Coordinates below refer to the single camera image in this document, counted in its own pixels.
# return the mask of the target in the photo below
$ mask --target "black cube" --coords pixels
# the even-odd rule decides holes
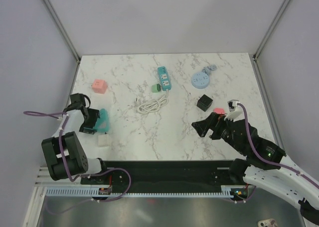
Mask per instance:
[[[203,95],[198,100],[197,106],[205,112],[211,106],[212,103],[213,103],[213,99],[211,99],[210,97],[206,95]]]

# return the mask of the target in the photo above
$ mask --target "light blue disc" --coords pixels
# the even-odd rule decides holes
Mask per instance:
[[[210,82],[209,76],[203,72],[195,73],[191,77],[191,84],[197,89],[204,89]]]

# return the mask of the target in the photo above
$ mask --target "white wall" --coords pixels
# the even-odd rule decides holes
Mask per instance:
[[[293,0],[259,60],[285,148],[317,180],[318,32],[318,0]]]
[[[58,126],[22,112],[62,110],[76,63],[41,0],[0,0],[0,44],[0,225],[18,227],[44,163],[41,141]]]
[[[88,54],[254,53],[283,0],[51,0]]]

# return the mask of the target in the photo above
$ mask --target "white marble table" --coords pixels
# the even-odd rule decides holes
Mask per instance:
[[[217,65],[205,89],[196,89],[190,78],[204,66]],[[136,97],[157,99],[151,86],[158,82],[157,67],[166,66],[172,89],[169,103],[157,113],[136,111]],[[105,94],[91,89],[94,79],[108,83]],[[150,54],[83,56],[73,93],[84,93],[94,109],[105,108],[110,116],[112,145],[98,147],[97,134],[79,133],[89,158],[104,160],[218,160],[241,157],[222,140],[200,138],[191,123],[206,118],[214,108],[224,108],[227,101],[238,99],[249,115],[249,122],[259,135],[273,141],[270,124],[247,53],[221,54]],[[213,98],[207,112],[197,106],[206,94]]]

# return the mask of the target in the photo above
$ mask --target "pink cube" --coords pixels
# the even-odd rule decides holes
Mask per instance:
[[[103,94],[105,93],[108,85],[104,80],[96,79],[93,82],[92,89],[97,94]]]
[[[225,114],[225,110],[220,108],[215,108],[213,112],[217,114]]]

